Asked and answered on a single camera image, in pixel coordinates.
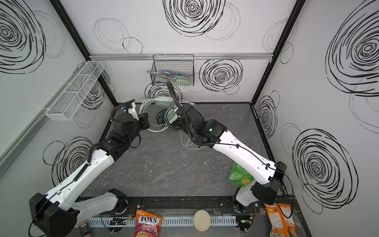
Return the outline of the aluminium wall rail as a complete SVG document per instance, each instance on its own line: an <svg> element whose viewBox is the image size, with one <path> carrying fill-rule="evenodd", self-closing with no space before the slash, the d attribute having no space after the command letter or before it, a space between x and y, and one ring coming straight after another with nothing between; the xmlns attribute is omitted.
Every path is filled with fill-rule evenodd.
<svg viewBox="0 0 379 237"><path fill-rule="evenodd" d="M133 61L133 60L216 60L216 59L238 59L238 60L271 60L272 53L141 53L141 54L92 54L91 60L97 61Z"/></svg>

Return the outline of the orange snack bag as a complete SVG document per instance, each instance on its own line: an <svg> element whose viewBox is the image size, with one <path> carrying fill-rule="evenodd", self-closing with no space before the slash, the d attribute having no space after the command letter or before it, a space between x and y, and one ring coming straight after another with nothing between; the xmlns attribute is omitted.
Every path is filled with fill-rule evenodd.
<svg viewBox="0 0 379 237"><path fill-rule="evenodd" d="M270 237L297 237L296 226L291 215L291 205L279 204L264 204L267 216L271 223Z"/></svg>

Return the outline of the round beige lid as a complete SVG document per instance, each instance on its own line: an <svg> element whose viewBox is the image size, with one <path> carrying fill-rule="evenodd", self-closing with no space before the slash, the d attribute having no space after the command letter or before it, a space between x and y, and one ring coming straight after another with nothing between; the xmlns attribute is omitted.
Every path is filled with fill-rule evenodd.
<svg viewBox="0 0 379 237"><path fill-rule="evenodd" d="M211 226L211 217L205 210L199 210L194 214L193 224L200 232L205 232Z"/></svg>

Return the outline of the black blue headphones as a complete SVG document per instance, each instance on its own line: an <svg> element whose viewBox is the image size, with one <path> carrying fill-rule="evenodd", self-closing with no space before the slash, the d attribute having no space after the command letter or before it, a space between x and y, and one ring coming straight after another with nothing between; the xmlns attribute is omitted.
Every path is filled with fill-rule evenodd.
<svg viewBox="0 0 379 237"><path fill-rule="evenodd" d="M167 110L164 109L162 111L160 111L157 116L156 116L156 121L157 121L157 124L158 125L163 125L165 124L165 114L166 114Z"/></svg>

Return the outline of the pink Fox's candy bag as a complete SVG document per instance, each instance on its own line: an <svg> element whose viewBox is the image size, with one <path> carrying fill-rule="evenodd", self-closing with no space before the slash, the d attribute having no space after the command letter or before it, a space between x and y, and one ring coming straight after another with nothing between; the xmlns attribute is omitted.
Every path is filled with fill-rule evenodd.
<svg viewBox="0 0 379 237"><path fill-rule="evenodd" d="M133 237L158 237L162 221L160 215L137 210Z"/></svg>

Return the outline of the green snack bag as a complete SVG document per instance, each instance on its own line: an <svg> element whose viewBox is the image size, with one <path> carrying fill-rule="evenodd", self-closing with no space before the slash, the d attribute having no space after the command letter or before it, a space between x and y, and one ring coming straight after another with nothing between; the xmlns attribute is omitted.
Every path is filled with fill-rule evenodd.
<svg viewBox="0 0 379 237"><path fill-rule="evenodd" d="M231 172L229 174L229 180L235 182L236 184L245 187L246 185L255 181L255 178L242 166L234 162L232 165Z"/></svg>

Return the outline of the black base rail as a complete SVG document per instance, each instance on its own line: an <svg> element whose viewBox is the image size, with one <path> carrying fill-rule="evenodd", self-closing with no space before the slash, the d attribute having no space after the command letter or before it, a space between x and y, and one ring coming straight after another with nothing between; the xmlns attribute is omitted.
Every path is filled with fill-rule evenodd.
<svg viewBox="0 0 379 237"><path fill-rule="evenodd" d="M243 211L245 207L232 196L191 196L191 197L126 197L115 206L118 212L125 209L215 209L221 213Z"/></svg>

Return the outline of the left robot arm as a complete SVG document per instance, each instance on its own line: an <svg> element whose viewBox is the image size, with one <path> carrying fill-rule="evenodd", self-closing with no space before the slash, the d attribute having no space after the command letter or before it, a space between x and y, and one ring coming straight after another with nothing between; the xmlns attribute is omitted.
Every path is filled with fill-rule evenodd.
<svg viewBox="0 0 379 237"><path fill-rule="evenodd" d="M32 225L45 237L65 237L79 223L103 212L123 214L130 209L126 195L110 189L104 194L78 201L80 194L104 170L114 164L141 131L150 127L148 114L137 114L132 99L113 108L110 119L114 126L110 135L93 144L86 161L46 194L36 193L29 200Z"/></svg>

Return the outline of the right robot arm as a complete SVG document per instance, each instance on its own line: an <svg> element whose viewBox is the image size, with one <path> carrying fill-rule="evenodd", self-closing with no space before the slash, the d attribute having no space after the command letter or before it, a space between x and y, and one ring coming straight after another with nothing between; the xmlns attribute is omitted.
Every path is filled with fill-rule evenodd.
<svg viewBox="0 0 379 237"><path fill-rule="evenodd" d="M239 141L223 124L215 119L205 120L192 105L182 105L176 96L171 81L166 82L175 105L182 127L190 140L198 146L208 146L223 153L241 165L255 178L250 188L254 197L250 203L261 201L265 204L278 203L277 193L280 189L287 166L283 162L272 162Z"/></svg>

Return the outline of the green item in basket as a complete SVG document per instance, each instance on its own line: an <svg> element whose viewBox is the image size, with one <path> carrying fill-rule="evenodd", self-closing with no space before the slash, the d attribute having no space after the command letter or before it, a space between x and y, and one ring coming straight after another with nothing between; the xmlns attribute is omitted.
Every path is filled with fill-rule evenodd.
<svg viewBox="0 0 379 237"><path fill-rule="evenodd" d="M178 87L193 87L194 76L193 75L176 75L175 84Z"/></svg>

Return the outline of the mint green headphones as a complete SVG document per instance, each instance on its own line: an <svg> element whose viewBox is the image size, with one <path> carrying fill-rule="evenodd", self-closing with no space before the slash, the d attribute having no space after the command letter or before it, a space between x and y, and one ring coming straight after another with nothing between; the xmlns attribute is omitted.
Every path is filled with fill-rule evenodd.
<svg viewBox="0 0 379 237"><path fill-rule="evenodd" d="M139 108L139 113L148 113L152 112L152 115L149 115L149 118L153 119L151 128L148 129L149 132L152 133L162 133L166 130L170 129L179 129L179 125L171 124L171 118L172 118L172 108L170 104L173 102L173 98L167 97L167 96L158 96L156 98L152 99L146 99ZM166 109L167 112L165 114L165 124L158 125L156 121L157 114Z"/></svg>

